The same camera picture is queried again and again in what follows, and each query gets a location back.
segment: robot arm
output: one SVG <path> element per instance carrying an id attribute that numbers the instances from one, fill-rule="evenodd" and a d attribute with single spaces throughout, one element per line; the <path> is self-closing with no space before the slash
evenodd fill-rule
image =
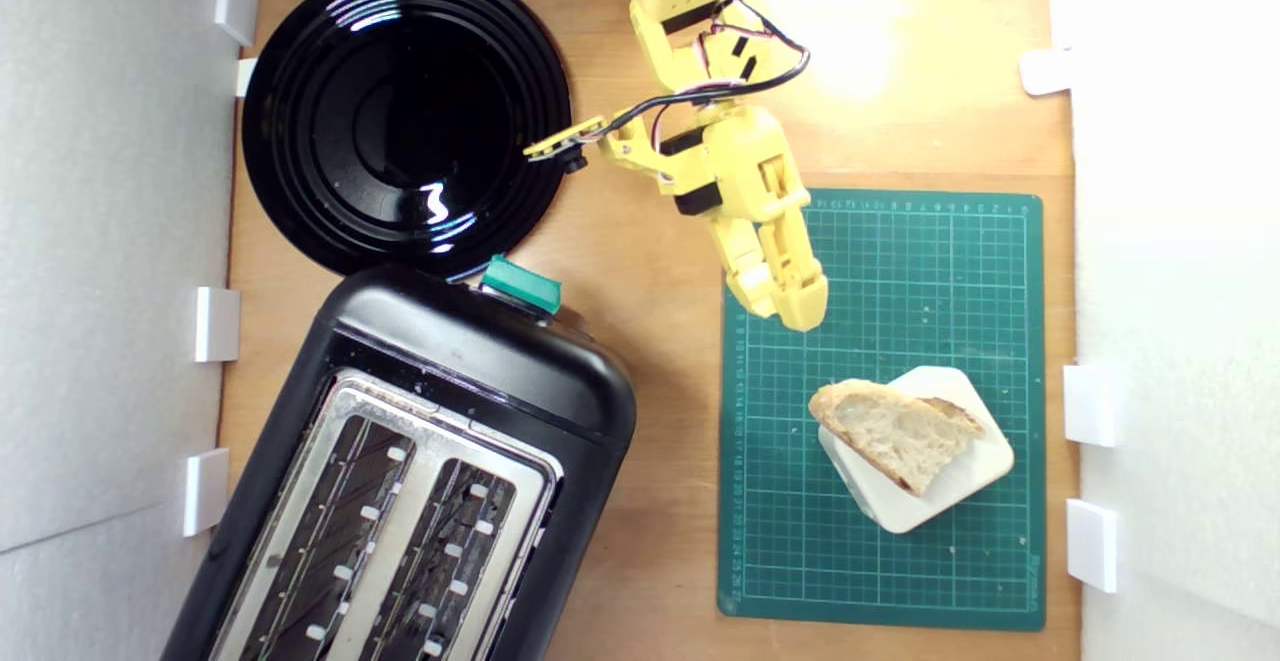
<path id="1" fill-rule="evenodd" d="M 684 215 L 704 219 L 712 232 L 724 281 L 746 310 L 777 314 L 787 328 L 822 323 L 827 278 L 813 255 L 801 183 L 781 124 L 767 110 L 741 104 L 797 76 L 808 51 L 742 0 L 631 0 L 631 20 L 645 59 L 673 92 L 594 118 L 525 150 L 530 160 L 575 152 L 570 169 L 584 165 L 579 146 L 598 143 L 604 159 L 655 175 Z M 710 22 L 694 41 L 673 49 L 669 33 Z M 772 72 L 781 40 L 800 61 Z M 645 128 L 641 114 L 675 102 L 699 104 L 692 128 L 667 141 Z"/>

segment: white square plate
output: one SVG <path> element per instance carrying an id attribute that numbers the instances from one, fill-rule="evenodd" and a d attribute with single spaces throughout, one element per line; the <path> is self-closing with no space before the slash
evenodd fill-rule
<path id="1" fill-rule="evenodd" d="M 969 377 L 948 366 L 918 366 L 890 382 L 891 387 L 920 398 L 937 397 L 960 406 L 987 429 L 987 437 L 974 438 L 933 479 L 924 496 L 899 488 L 845 442 L 822 425 L 818 441 L 836 465 L 858 507 L 890 533 L 906 533 L 961 500 L 978 492 L 1014 468 L 1014 448 Z"/>

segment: wooden surface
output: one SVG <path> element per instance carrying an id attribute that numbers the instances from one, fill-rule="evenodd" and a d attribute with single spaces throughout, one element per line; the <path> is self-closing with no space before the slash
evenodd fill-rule
<path id="1" fill-rule="evenodd" d="M 261 0 L 257 41 L 301 0 Z M 626 0 L 525 0 L 562 46 L 577 115 L 658 91 Z M 1033 192 L 1044 200 L 1048 323 L 1048 624 L 951 632 L 728 619 L 716 610 L 721 287 L 707 232 L 652 179 L 598 163 L 570 177 L 516 261 L 564 282 L 566 302 L 630 365 L 635 441 L 549 658 L 1079 658 L 1079 588 L 1065 570 L 1076 460 L 1061 432 L 1074 355 L 1069 110 L 1033 100 L 1018 55 L 1048 42 L 1046 0 L 758 0 L 812 46 L 810 70 L 765 104 L 818 186 Z M 248 49 L 246 55 L 253 55 Z M 230 284 L 241 360 L 225 377 L 233 475 L 337 278 L 266 220 L 237 160 Z"/>

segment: green cutting mat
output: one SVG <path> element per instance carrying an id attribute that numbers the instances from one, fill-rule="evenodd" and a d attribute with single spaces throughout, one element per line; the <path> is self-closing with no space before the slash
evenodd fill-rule
<path id="1" fill-rule="evenodd" d="M 1044 625 L 1044 311 L 1034 196 L 814 190 L 831 281 L 796 333 L 724 300 L 719 607 L 735 616 L 1038 630 Z M 920 365 L 969 374 L 1014 447 L 1009 475 L 909 534 L 864 516 L 809 396 Z"/>

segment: toaster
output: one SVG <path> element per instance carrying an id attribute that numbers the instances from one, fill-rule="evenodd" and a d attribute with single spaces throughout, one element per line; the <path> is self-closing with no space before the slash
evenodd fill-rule
<path id="1" fill-rule="evenodd" d="M 342 281 L 163 660 L 541 657 L 635 400 L 539 288 L 500 257 L 475 287 L 394 265 Z"/>

